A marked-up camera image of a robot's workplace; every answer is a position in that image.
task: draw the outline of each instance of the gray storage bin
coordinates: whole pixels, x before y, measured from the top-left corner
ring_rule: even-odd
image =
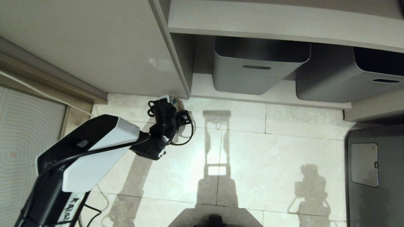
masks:
[[[217,36],[214,53],[216,90],[262,95],[310,58],[310,43]]]
[[[347,103],[404,88],[404,54],[311,44],[311,59],[296,71],[299,99]]]

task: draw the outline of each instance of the white cable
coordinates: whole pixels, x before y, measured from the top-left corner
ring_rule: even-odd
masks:
[[[30,84],[25,83],[24,81],[22,81],[22,80],[20,80],[20,79],[18,79],[18,78],[15,78],[14,76],[12,76],[12,75],[10,75],[10,74],[4,72],[4,71],[1,71],[1,70],[0,70],[0,74],[3,75],[3,76],[5,76],[5,77],[8,77],[8,78],[10,78],[10,79],[12,79],[12,80],[14,80],[14,81],[16,81],[16,82],[19,82],[20,84],[22,84],[22,85],[24,85],[24,86],[26,86],[26,87],[28,87],[28,88],[30,88],[30,89],[32,89],[32,90],[38,92],[39,94],[41,94],[41,95],[43,95],[43,96],[45,96],[45,97],[47,97],[47,98],[49,98],[49,99],[53,99],[53,100],[55,100],[55,101],[58,101],[58,102],[63,103],[63,104],[65,104],[65,105],[68,105],[68,106],[70,106],[70,107],[72,107],[72,108],[74,108],[74,109],[76,109],[76,110],[80,110],[81,112],[86,113],[86,114],[90,115],[91,117],[94,117],[94,115],[92,115],[91,113],[89,113],[89,112],[87,112],[87,111],[85,111],[85,110],[83,110],[83,109],[81,109],[81,108],[78,108],[78,107],[76,107],[76,106],[73,106],[72,104],[67,103],[67,102],[65,102],[65,101],[63,101],[63,100],[60,100],[60,99],[55,98],[55,97],[53,97],[53,96],[51,96],[51,95],[48,95],[48,94],[46,94],[46,93],[44,93],[44,92],[38,90],[37,88],[31,86]]]

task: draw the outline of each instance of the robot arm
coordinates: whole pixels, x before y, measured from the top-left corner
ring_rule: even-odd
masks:
[[[158,160],[179,128],[191,124],[169,97],[149,102],[155,117],[149,133],[124,119],[101,115],[88,120],[36,159],[38,178],[16,227],[74,226],[90,190],[128,150]]]

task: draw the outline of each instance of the gray appliance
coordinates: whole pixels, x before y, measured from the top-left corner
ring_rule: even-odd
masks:
[[[404,88],[404,54],[312,43],[296,70],[299,99],[347,103]]]
[[[404,226],[404,125],[354,130],[347,152],[350,227]]]
[[[213,86],[262,95],[310,58],[310,43],[215,37]]]

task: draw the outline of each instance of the white shelf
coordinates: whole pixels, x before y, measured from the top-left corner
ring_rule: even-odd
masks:
[[[351,103],[328,103],[300,100],[296,96],[296,82],[282,80],[263,95],[248,95],[221,92],[213,87],[211,74],[194,73],[191,87],[191,97],[227,99],[258,103],[272,103],[281,105],[297,105],[328,109],[351,109]]]
[[[172,33],[320,42],[404,53],[404,16],[397,0],[255,1],[171,0],[168,27]]]

